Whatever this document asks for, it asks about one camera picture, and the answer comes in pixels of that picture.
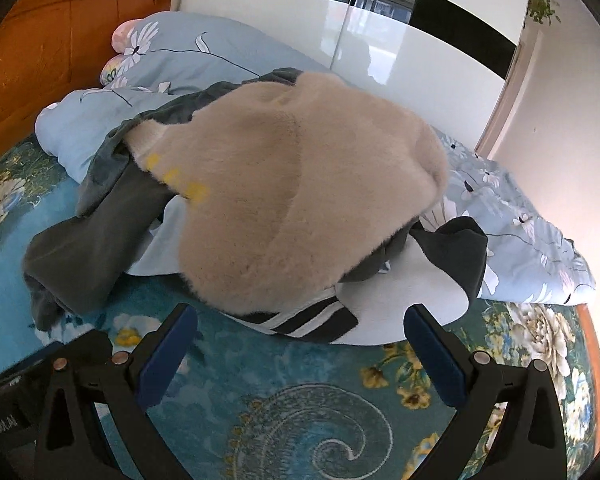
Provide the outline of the beige fuzzy knit sweater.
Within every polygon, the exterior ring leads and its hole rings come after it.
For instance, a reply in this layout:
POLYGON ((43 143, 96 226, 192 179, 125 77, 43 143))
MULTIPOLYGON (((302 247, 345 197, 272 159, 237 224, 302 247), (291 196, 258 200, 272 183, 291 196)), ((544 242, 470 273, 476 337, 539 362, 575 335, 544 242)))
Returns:
POLYGON ((434 130, 332 74, 243 84, 184 124, 124 137, 141 170, 187 202, 178 267, 230 314, 301 306, 440 200, 434 130))

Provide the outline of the teal floral bed sheet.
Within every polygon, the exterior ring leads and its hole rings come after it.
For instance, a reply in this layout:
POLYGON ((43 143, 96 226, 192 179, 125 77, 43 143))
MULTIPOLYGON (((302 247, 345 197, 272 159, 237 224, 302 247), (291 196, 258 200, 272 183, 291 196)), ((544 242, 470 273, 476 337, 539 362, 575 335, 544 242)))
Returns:
MULTIPOLYGON (((123 275, 106 308, 34 327, 21 259, 37 232, 72 216, 76 184, 34 139, 0 159, 0 373, 39 348, 103 330, 132 350, 189 300, 174 276, 123 275)), ((196 479, 406 479, 453 412, 408 344, 327 347, 262 335, 204 306, 198 336, 150 417, 196 479)), ((567 467, 600 446, 593 347, 574 307, 478 302, 453 325, 471 350, 526 365, 543 347, 562 402, 567 467)))

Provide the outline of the dark grey garment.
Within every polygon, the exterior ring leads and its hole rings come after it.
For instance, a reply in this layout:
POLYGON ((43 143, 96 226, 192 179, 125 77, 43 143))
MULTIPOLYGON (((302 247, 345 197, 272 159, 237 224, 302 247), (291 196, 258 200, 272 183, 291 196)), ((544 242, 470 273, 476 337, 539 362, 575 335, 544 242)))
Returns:
POLYGON ((265 115, 298 70, 217 82, 110 130, 76 214, 33 237, 22 270, 35 324, 101 309, 137 259, 178 274, 234 315, 282 312, 311 295, 279 240, 298 190, 291 124, 265 115))

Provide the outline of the white black striped garment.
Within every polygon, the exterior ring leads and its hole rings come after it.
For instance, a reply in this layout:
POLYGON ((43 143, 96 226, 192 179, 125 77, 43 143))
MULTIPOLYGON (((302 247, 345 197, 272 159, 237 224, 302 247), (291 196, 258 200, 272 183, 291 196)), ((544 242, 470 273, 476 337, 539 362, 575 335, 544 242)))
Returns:
POLYGON ((234 316, 257 332, 317 344, 381 346, 406 338, 404 316, 415 304, 448 325, 477 299, 486 273, 488 238, 473 218, 456 217, 430 232, 408 233, 390 270, 339 283, 287 313, 234 316))

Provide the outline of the light blue floral duvet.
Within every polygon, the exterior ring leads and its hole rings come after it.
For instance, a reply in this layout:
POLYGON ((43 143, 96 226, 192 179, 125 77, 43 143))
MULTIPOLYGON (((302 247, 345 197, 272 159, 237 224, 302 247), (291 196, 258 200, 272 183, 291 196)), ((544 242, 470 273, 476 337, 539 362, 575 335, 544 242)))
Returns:
MULTIPOLYGON (((159 12, 141 18, 117 77, 76 90, 46 106, 34 133, 68 176, 82 182, 110 130, 145 110, 218 81, 239 84, 282 67, 318 72, 321 65, 249 25, 204 14, 159 12)), ((586 304, 594 278, 573 242, 544 220, 513 176, 442 134, 451 180, 444 199, 425 214, 433 230, 471 216, 489 237, 479 296, 530 304, 586 304)))

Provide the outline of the pink floral pillow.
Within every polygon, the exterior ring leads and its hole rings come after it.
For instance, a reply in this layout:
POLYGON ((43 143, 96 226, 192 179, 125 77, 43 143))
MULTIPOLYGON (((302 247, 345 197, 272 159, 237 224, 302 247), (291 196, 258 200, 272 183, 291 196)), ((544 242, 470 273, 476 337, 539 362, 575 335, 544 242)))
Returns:
POLYGON ((125 51, 131 47, 131 35, 140 20, 129 20, 120 24, 111 36, 111 47, 116 55, 105 64, 99 75, 100 84, 105 87, 117 77, 120 65, 124 60, 125 51))

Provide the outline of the orange wooden headboard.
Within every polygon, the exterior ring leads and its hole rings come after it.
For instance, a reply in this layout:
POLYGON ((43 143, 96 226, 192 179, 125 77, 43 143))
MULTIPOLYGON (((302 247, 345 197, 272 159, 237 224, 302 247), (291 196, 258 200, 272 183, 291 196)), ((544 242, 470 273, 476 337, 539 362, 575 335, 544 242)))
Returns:
POLYGON ((33 131, 42 108, 93 88, 118 25, 172 0, 18 0, 0 25, 0 157, 33 131))

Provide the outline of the white black glossy wardrobe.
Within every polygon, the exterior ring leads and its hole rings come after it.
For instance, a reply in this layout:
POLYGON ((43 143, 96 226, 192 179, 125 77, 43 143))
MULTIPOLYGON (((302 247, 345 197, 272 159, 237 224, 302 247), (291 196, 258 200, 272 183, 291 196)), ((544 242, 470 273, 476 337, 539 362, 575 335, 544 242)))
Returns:
POLYGON ((351 84, 476 146, 505 86, 528 0, 182 0, 251 25, 351 84))

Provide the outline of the green hanging plant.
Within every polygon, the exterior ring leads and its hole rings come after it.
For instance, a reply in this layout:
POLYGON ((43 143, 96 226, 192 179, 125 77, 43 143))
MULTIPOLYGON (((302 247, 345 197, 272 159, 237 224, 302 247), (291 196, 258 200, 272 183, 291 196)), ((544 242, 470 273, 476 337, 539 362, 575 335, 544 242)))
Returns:
POLYGON ((560 23, 562 19, 557 13, 557 0, 528 0, 527 16, 530 21, 539 25, 560 23))

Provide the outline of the orange wooden bed frame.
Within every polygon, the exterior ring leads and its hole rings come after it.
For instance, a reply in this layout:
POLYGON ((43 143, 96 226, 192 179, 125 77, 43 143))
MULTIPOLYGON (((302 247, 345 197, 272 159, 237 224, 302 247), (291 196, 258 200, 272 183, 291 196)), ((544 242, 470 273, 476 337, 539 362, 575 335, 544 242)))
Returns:
POLYGON ((588 359, 593 377, 594 388, 594 419, 595 419, 595 455, 600 454, 600 344, 596 336, 592 316, 586 304, 578 304, 576 307, 583 330, 583 338, 588 350, 588 359))

